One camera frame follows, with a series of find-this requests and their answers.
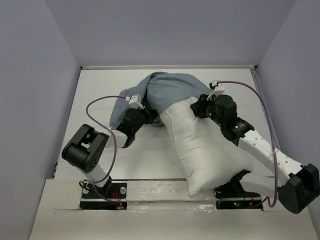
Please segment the blue-grey fabric pillowcase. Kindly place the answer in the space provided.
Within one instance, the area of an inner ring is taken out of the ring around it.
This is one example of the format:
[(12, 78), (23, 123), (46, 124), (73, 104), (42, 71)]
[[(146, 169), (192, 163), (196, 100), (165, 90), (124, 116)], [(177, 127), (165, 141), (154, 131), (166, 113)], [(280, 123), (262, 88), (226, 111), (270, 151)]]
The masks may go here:
[(210, 93), (210, 88), (193, 75), (154, 72), (137, 86), (122, 90), (120, 96), (140, 95), (141, 104), (149, 110), (155, 110), (159, 115), (151, 125), (165, 125), (177, 132), (197, 124), (190, 105), (201, 95)]

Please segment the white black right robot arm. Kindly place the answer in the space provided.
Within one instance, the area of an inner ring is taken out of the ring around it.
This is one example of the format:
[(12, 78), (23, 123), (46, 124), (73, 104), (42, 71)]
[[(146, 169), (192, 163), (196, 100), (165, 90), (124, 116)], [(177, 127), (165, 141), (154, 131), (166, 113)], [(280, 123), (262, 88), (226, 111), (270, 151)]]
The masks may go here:
[(319, 197), (318, 168), (293, 160), (266, 141), (250, 123), (238, 116), (237, 104), (231, 96), (221, 94), (210, 99), (202, 94), (190, 108), (196, 117), (215, 122), (225, 139), (274, 173), (274, 179), (283, 184), (276, 187), (277, 198), (289, 212), (299, 214)]

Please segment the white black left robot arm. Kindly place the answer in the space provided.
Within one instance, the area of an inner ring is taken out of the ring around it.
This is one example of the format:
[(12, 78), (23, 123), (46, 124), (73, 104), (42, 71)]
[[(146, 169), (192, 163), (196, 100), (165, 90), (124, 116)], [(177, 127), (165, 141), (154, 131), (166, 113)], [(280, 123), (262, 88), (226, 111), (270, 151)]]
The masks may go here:
[[(136, 133), (143, 125), (155, 122), (158, 114), (148, 108), (130, 108), (125, 112), (122, 122), (108, 133), (98, 132), (92, 126), (83, 124), (63, 148), (61, 157), (82, 172), (97, 196), (106, 201), (112, 190), (111, 170), (115, 164), (118, 148), (128, 148), (136, 139)], [(113, 147), (114, 153), (108, 171), (99, 164), (105, 148)]]

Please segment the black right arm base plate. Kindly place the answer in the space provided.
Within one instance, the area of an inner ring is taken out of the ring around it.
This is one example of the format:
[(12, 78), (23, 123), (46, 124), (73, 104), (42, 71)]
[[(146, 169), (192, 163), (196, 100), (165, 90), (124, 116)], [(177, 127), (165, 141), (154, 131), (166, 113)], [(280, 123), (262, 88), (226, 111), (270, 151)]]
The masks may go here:
[(258, 193), (245, 191), (241, 184), (241, 180), (249, 173), (249, 170), (242, 170), (233, 176), (229, 182), (213, 190), (217, 210), (263, 210), (261, 196)]

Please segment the white pillow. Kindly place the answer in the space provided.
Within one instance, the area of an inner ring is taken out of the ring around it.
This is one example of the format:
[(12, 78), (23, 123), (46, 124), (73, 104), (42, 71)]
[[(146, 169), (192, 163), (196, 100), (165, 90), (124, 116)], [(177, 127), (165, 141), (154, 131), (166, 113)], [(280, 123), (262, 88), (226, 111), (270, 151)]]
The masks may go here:
[(194, 115), (190, 106), (197, 100), (188, 97), (160, 114), (191, 198), (228, 183), (243, 170), (253, 171), (248, 153), (226, 140), (211, 119)]

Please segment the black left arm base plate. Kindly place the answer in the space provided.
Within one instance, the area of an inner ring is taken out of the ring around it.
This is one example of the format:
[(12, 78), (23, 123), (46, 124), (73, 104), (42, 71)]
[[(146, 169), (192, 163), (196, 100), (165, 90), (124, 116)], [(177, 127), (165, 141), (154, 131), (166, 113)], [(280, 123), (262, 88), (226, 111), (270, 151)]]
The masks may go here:
[(81, 187), (80, 209), (107, 211), (127, 209), (128, 183), (126, 181), (112, 181), (110, 190), (103, 197), (103, 192), (96, 187), (97, 193), (88, 180), (79, 181), (78, 184)]

